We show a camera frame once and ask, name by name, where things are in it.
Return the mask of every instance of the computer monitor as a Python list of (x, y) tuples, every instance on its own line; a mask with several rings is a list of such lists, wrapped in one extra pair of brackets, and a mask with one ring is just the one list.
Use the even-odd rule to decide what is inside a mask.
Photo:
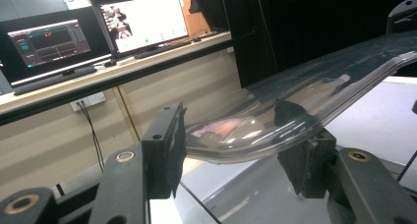
[(180, 0), (126, 0), (99, 10), (117, 58), (188, 36)]
[(15, 88), (110, 59), (91, 7), (0, 23), (0, 70)]

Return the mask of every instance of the screen displaying white image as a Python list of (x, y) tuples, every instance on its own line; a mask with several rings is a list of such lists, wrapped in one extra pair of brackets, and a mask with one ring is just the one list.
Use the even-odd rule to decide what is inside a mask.
[(130, 0), (100, 10), (119, 53), (188, 35), (179, 0)]

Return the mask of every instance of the beige wall panel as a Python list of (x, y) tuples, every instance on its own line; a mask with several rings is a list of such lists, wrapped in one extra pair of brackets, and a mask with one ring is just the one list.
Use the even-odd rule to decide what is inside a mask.
[(239, 89), (240, 82), (233, 53), (222, 50), (123, 87), (141, 137), (162, 106), (183, 102), (188, 108), (187, 121), (187, 115), (199, 111), (201, 106)]
[[(89, 108), (104, 159), (134, 140), (112, 90)], [(0, 128), (0, 198), (32, 187), (51, 187), (97, 163), (89, 123), (69, 104)]]

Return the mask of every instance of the brass screw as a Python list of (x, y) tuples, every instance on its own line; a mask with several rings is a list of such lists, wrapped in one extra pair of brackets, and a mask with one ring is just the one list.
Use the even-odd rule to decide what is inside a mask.
[(355, 150), (350, 151), (349, 157), (360, 162), (371, 161), (371, 156), (361, 151), (355, 151)]
[(37, 202), (39, 201), (39, 195), (37, 194), (30, 194), (25, 196), (20, 196), (10, 202), (6, 209), (4, 209), (4, 212), (6, 212), (9, 215), (18, 214), (21, 212), (24, 212), (31, 207), (33, 207)]
[(135, 156), (134, 152), (124, 151), (124, 152), (121, 152), (121, 153), (117, 154), (116, 160), (118, 162), (127, 162), (127, 161), (131, 160), (134, 156)]

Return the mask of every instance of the white outlet box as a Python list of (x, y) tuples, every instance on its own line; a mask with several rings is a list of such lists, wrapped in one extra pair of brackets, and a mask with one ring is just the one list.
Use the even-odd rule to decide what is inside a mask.
[(81, 110), (81, 107), (78, 105), (78, 103), (84, 103), (84, 106), (86, 108), (93, 106), (97, 103), (103, 102), (105, 101), (105, 97), (104, 97), (104, 93), (103, 92), (99, 92), (96, 94), (92, 94), (90, 96), (75, 100), (73, 102), (71, 102), (71, 107), (73, 108), (74, 112), (77, 112), (79, 110)]

